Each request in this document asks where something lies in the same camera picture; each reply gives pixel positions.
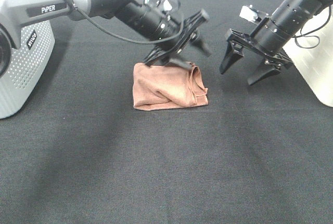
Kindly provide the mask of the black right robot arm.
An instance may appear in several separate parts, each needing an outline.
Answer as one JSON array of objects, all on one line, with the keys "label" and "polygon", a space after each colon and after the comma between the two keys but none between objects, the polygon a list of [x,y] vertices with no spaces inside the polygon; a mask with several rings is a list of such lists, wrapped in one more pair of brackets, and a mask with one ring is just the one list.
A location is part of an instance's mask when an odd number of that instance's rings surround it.
[{"label": "black right robot arm", "polygon": [[253,6],[243,6],[240,16],[256,24],[256,27],[250,34],[233,29],[227,31],[228,46],[220,65],[220,73],[225,73],[237,60],[244,57],[244,48],[263,58],[248,78],[249,85],[279,74],[282,67],[291,67],[293,62],[283,47],[291,38],[304,37],[305,34],[300,33],[302,27],[331,5],[332,0],[284,0],[271,15]]}]

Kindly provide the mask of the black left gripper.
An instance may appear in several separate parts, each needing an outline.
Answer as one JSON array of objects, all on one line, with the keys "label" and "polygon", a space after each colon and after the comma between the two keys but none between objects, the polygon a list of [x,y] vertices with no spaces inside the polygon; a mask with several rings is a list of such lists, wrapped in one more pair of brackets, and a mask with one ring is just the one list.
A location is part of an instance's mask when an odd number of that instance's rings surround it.
[{"label": "black left gripper", "polygon": [[206,57],[212,52],[200,34],[199,26],[209,20],[208,13],[202,9],[191,17],[182,21],[183,29],[176,38],[167,41],[168,47],[161,47],[158,43],[144,59],[144,64],[151,66],[155,63],[164,66],[177,66],[185,70],[191,70],[191,63],[181,55],[187,44],[191,44],[201,51]]}]

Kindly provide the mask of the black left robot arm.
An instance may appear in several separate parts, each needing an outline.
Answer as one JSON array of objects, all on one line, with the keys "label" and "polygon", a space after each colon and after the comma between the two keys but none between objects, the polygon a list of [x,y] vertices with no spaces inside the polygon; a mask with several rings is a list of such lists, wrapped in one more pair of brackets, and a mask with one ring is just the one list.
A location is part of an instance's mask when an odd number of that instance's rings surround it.
[{"label": "black left robot arm", "polygon": [[209,15],[200,10],[176,19],[173,14],[179,8],[179,0],[1,0],[1,73],[10,65],[12,50],[21,47],[22,28],[60,16],[73,21],[115,17],[143,36],[145,44],[153,45],[145,65],[160,62],[190,70],[180,53],[191,44],[206,56],[211,54],[198,30]]}]

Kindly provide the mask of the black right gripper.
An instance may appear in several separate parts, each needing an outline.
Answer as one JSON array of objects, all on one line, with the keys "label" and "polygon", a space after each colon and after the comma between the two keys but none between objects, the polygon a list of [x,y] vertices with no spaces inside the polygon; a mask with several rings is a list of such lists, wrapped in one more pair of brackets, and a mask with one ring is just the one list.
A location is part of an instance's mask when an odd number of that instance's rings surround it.
[{"label": "black right gripper", "polygon": [[224,74],[236,61],[244,57],[244,48],[262,56],[269,63],[259,64],[254,73],[248,77],[248,85],[253,85],[265,78],[278,75],[281,72],[279,65],[283,65],[287,69],[293,65],[292,60],[282,49],[274,55],[270,54],[267,50],[260,47],[257,41],[249,34],[228,29],[225,38],[228,45],[219,68],[221,74]]}]

